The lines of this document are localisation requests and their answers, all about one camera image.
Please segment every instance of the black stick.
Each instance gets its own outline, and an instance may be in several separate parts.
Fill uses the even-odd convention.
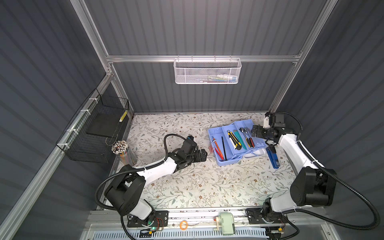
[[[225,156],[225,160],[227,160],[227,155],[225,154],[224,138],[223,137],[221,137],[221,141],[223,141],[224,156]]]

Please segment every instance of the blue plastic tray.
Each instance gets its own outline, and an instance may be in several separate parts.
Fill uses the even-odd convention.
[[[227,155],[227,161],[225,161],[225,159],[221,160],[220,156],[216,153],[216,151],[214,151],[216,161],[219,166],[225,166],[225,165],[237,163],[243,158],[245,154],[247,156],[255,157],[255,156],[260,156],[266,153],[265,151],[258,151],[260,149],[265,149],[267,147],[267,145],[265,144],[265,141],[258,137],[252,138],[253,143],[255,144],[255,147],[250,148],[248,147],[248,145],[246,145],[247,149],[243,147],[240,150],[233,148],[232,143],[229,141],[227,131],[229,130],[233,132],[234,130],[237,130],[240,134],[240,137],[242,138],[242,141],[245,144],[247,144],[247,141],[245,140],[243,133],[240,132],[239,130],[241,127],[247,127],[249,129],[252,129],[253,127],[252,120],[247,119],[242,121],[235,121],[234,123],[227,126],[214,127],[214,128],[208,129],[208,134],[209,134],[212,147],[213,148],[216,147],[216,144],[213,142],[213,138],[215,138],[217,140],[217,144],[223,156],[224,156],[224,148],[223,148],[221,137],[224,137],[224,146],[225,146],[225,153]]]

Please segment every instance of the corrugated wall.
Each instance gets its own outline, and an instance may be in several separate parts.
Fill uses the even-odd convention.
[[[243,63],[238,84],[176,84],[172,63],[114,63],[135,112],[268,110],[292,63]]]
[[[293,55],[325,0],[85,2],[109,55]],[[172,64],[115,63],[137,113],[266,110],[288,66],[243,63],[236,85],[179,86]]]
[[[0,221],[105,72],[69,1],[0,1]],[[14,239],[78,239],[110,167],[63,159]]]
[[[384,217],[384,1],[339,1],[279,110],[303,123],[302,140],[327,168],[363,193]],[[327,213],[368,224],[365,204],[337,185]],[[338,227],[342,239],[381,239]]]

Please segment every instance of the red pen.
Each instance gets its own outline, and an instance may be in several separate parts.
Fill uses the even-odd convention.
[[[219,157],[221,158],[221,160],[224,160],[223,156],[220,155],[220,153],[218,152],[218,150],[215,148],[215,151],[217,152],[217,154],[219,155]]]

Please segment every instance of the floral pattern surface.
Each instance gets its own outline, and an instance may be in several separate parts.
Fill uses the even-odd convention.
[[[142,198],[157,209],[237,207],[262,205],[267,197],[289,191],[295,174],[278,146],[279,169],[272,167],[268,155],[243,158],[236,164],[220,167],[215,155],[209,152],[209,128],[245,119],[262,124],[264,113],[135,115],[127,142],[137,156],[136,166],[164,158],[163,138],[168,133],[193,135],[199,148],[208,152],[206,162],[194,163],[149,184]],[[177,137],[167,138],[169,152],[181,144]]]

